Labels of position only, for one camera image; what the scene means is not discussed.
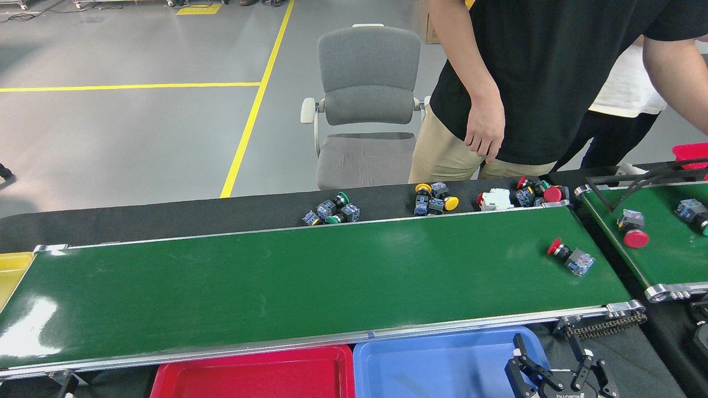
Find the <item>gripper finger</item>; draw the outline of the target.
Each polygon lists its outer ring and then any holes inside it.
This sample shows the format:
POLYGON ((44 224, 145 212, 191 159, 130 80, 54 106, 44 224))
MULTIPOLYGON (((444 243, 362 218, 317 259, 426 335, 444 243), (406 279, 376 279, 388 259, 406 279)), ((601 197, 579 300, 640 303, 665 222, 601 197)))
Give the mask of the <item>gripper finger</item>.
POLYGON ((84 384, 84 381, 76 375, 62 375, 58 381, 61 384, 61 388, 57 397, 61 398, 75 397, 77 388, 84 384))
POLYGON ((579 356, 579 367, 573 372, 570 385, 577 390, 584 384, 592 384, 602 389, 600 397, 621 397, 614 375, 609 365, 602 359, 595 360, 591 351, 585 350, 579 356))
POLYGON ((551 370, 531 360, 521 333, 515 334, 513 344, 513 357, 507 362, 504 370, 515 396, 546 397, 548 393, 559 392, 559 378, 551 370))

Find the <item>person's right hand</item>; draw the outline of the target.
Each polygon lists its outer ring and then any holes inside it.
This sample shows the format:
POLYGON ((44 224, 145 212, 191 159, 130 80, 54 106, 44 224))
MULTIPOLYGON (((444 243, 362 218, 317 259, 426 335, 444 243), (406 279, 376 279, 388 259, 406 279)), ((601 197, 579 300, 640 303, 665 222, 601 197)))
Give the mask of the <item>person's right hand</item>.
POLYGON ((505 137, 505 109, 495 88, 473 91, 470 100, 464 143, 490 164, 496 160, 505 137))

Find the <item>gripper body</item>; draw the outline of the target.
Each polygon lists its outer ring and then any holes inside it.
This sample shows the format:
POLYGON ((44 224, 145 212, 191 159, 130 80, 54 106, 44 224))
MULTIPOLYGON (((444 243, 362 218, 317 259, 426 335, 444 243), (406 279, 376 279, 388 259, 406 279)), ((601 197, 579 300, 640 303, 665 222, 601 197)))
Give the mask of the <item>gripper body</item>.
POLYGON ((600 397, 602 389, 592 384, 584 384, 578 390, 573 385, 563 385, 557 390, 555 386, 544 384, 539 388, 541 397, 600 397))

